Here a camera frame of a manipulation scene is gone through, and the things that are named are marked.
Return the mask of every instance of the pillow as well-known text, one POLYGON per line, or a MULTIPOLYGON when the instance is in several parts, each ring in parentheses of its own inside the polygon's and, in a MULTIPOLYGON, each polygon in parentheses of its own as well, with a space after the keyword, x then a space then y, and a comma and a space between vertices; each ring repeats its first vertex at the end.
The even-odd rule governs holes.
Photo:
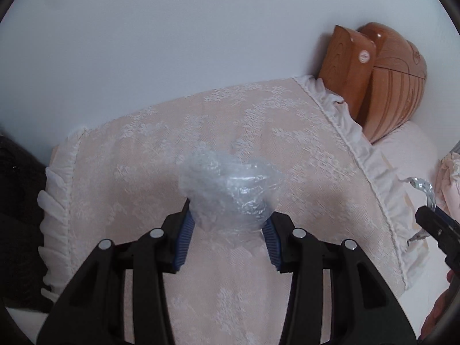
MULTIPOLYGON (((433 142, 422 132, 420 127, 412 121, 407 121, 384 138, 374 144, 381 150, 383 160, 394 170, 400 180, 407 177, 421 177, 429 180, 433 186, 439 167, 438 152, 433 142)), ((415 190, 409 183, 403 183, 404 200, 411 212, 410 223, 403 225, 415 234, 420 226, 415 222, 415 212, 426 205, 426 196, 415 190)), ((416 281, 422 275, 426 256, 429 252, 426 241, 412 243, 408 250, 417 249, 416 253, 408 253, 408 278, 416 281)))
MULTIPOLYGON (((273 163, 287 178, 277 211, 318 239, 355 239, 396 296, 412 284, 418 250, 407 250, 401 183, 343 99, 301 77, 165 102, 60 145, 38 198, 54 298, 101 239, 132 241, 181 209, 177 165, 201 146, 273 163)), ((178 343, 279 339, 291 276, 276 272, 265 245, 229 249, 195 227, 185 265, 164 280, 178 343)))
MULTIPOLYGON (((412 121, 407 121, 374 144, 385 155, 401 180, 407 177, 421 177, 435 185, 439 168, 436 146, 412 121)), ((417 210, 426 205, 424 193, 415 190, 409 183, 404 189, 417 210)))

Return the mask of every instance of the white surface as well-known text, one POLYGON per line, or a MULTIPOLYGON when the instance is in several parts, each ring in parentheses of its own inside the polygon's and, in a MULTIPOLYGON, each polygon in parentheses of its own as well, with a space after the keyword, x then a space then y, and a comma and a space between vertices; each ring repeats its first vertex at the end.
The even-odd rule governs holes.
POLYGON ((420 335, 425 318, 435 301, 449 287, 446 279, 449 267, 444 262, 446 256, 438 248, 435 239, 429 237, 427 241, 430 253, 425 270, 414 286, 399 298, 399 303, 417 336, 420 335))
POLYGON ((18 325, 19 329, 35 344, 37 342, 37 336, 40 332, 41 326, 43 326, 48 314, 32 310, 6 309, 10 313, 11 318, 13 318, 18 325))
POLYGON ((82 125, 207 89, 314 74, 335 24, 370 21, 425 56, 415 120, 444 155, 460 139, 460 40, 438 0, 16 0, 0 24, 0 125, 48 162, 82 125))

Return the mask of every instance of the ruffled trim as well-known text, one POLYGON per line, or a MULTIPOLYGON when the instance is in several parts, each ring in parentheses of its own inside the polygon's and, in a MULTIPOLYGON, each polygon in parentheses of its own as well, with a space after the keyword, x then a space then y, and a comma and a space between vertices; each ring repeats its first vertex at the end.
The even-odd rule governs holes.
POLYGON ((388 225, 405 289, 409 289, 418 275, 415 266, 423 263, 420 259, 426 259, 426 253, 417 253, 417 245, 407 246, 414 231, 410 228, 410 210, 402 201, 405 195, 402 183, 397 180, 395 172, 386 167, 380 151, 363 136, 361 126, 351 118, 342 97, 326 89, 322 79, 303 76, 294 80, 334 126, 369 181, 388 225))
POLYGON ((37 198, 38 205, 45 211, 40 224, 44 246, 38 251, 48 267, 43 282, 51 286, 51 292, 42 289, 41 293, 54 302, 73 275, 68 230, 75 160, 84 132, 78 131, 59 145, 54 160, 46 169, 46 191, 40 191, 37 198))

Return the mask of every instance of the human hand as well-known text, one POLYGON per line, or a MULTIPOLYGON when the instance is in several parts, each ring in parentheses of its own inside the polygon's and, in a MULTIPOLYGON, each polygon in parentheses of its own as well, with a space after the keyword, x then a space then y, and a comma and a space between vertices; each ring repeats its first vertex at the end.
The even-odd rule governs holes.
MULTIPOLYGON (((454 272, 450 270, 447 274, 447 281, 450 283, 452 282, 453 278, 454 278, 454 272)), ((428 336, 432 332, 441 314, 444 312, 444 309, 447 304, 446 302, 447 291, 448 290, 446 290, 443 294, 439 296, 439 298, 434 303, 433 310, 426 317, 425 323, 423 323, 423 326, 422 326, 420 340, 423 340, 426 336, 428 336)))

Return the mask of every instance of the crumpled plastic bag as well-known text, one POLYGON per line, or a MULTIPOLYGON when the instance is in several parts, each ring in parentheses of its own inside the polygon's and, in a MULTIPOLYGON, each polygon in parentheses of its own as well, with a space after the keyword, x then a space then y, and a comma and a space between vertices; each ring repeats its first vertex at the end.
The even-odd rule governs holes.
POLYGON ((278 205, 282 182, 270 163, 211 150, 195 151, 179 168, 179 189, 195 223, 233 248, 262 243, 260 230, 278 205))

